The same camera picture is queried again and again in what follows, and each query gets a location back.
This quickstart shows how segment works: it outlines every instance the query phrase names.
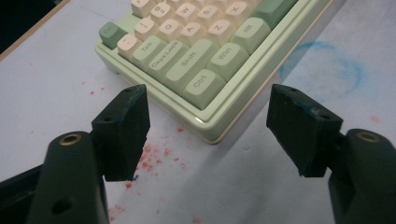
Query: black plastic part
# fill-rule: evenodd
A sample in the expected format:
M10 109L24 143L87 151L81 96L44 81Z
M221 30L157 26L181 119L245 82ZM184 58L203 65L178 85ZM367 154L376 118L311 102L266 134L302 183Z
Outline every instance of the black plastic part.
M0 184L0 220L2 223L26 223L40 171L41 165Z
M297 166L300 175L323 177L321 160L339 137L343 120L304 93L274 84L267 127Z
M396 150L388 139L354 129L341 152L353 183L329 181L335 220L342 224L396 223Z
M108 223L104 195L91 136L66 133L49 144L27 223Z
M106 181L132 180L149 131L146 86L125 89L92 122Z

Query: mechanical keyboard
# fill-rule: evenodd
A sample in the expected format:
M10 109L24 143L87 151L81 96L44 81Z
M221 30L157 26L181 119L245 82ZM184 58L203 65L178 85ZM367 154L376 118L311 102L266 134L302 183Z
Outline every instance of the mechanical keyboard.
M132 0L96 52L210 144L222 140L332 0Z

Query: ctrl key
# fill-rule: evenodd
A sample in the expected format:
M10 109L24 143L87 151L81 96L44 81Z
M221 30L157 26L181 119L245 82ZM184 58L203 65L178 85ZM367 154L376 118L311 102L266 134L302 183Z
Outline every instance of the ctrl key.
M122 30L118 25L111 21L108 21L99 30L99 36L102 39L103 44L110 49L114 49L119 40L121 40L126 34L126 31Z
M198 109L205 109L224 87L225 81L216 73L203 69L187 84L183 98Z

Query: white table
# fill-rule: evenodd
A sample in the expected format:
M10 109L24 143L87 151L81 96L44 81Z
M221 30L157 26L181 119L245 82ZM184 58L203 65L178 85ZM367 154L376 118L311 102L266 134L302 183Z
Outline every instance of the white table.
M128 0L71 0L0 62L0 181L41 164L48 143L91 121L129 85L93 48ZM396 2L347 0L284 84L396 143ZM297 51L304 50L301 45ZM106 184L112 223L334 223L325 178L299 177L260 113L210 146L149 103L138 178Z

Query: blue marker drawing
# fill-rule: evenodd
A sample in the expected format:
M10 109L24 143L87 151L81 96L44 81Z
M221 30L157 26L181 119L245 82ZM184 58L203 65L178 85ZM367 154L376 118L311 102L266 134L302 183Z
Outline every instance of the blue marker drawing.
M279 75L282 80L288 77L285 85L290 83L323 103L352 93L361 84L363 69L336 46L318 41L297 47Z

